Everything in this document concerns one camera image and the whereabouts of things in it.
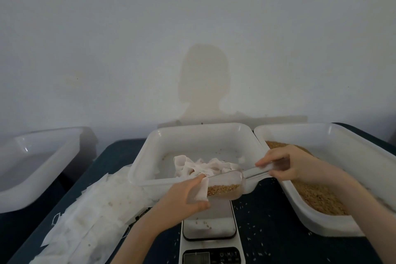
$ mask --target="person's left hand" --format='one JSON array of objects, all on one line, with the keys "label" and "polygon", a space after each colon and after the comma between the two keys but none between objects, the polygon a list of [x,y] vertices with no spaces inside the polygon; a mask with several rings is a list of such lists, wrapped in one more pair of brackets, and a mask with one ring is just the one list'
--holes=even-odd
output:
[{"label": "person's left hand", "polygon": [[145,223],[155,227],[156,231],[160,233],[196,212],[209,209],[209,202],[187,203],[190,190],[198,185],[204,177],[206,175],[200,174],[190,180],[174,184],[166,195],[142,217],[146,220]]}]

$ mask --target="digital kitchen scale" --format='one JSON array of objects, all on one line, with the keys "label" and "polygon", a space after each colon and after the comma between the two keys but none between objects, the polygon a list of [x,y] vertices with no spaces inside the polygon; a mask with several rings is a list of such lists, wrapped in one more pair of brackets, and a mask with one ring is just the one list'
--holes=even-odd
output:
[{"label": "digital kitchen scale", "polygon": [[179,264],[245,264],[231,201],[210,202],[210,209],[182,222]]}]

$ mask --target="hand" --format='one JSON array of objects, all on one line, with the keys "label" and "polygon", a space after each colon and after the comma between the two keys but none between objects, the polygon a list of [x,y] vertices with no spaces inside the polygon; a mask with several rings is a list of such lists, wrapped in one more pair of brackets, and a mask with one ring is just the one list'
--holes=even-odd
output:
[{"label": "hand", "polygon": [[198,185],[204,177],[206,175],[200,174],[190,180],[174,184],[166,195],[142,217],[150,220],[149,222],[146,221],[145,224],[154,226],[156,231],[160,233],[196,212],[209,209],[209,202],[187,203],[187,196],[190,190]]},{"label": "hand", "polygon": [[305,183],[330,186],[341,171],[339,168],[302,151],[294,145],[274,148],[256,163],[256,166],[266,166],[269,162],[289,158],[290,166],[284,171],[271,170],[269,175],[279,181],[300,180]]}]

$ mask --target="tray with grain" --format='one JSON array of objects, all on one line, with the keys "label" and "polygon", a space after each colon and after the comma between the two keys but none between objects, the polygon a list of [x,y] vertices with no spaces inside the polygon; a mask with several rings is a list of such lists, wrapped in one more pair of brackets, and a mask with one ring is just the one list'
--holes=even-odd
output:
[{"label": "tray with grain", "polygon": [[[266,148],[293,144],[348,172],[390,211],[396,209],[396,157],[342,126],[331,123],[262,125],[254,130]],[[364,236],[331,190],[300,181],[280,185],[300,221],[322,236]]]}]

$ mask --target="white wall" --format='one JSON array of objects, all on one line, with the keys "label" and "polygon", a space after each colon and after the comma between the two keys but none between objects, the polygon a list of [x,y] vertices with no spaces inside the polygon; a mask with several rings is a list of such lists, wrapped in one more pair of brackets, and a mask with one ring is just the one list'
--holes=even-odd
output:
[{"label": "white wall", "polygon": [[158,126],[396,129],[396,0],[0,0],[0,134]]}]

